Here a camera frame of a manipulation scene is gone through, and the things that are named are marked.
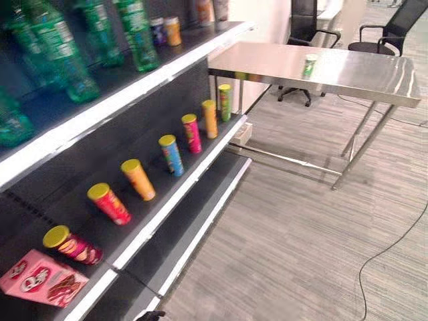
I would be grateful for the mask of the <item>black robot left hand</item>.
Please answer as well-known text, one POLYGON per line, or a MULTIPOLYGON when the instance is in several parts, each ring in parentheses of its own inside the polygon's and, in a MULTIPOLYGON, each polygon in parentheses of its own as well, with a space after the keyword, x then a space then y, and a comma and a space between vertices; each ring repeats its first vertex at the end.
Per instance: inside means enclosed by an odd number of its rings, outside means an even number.
POLYGON ((161 318, 165 317, 166 312, 162 310, 154 310, 145 312, 138 321, 159 321, 161 318))

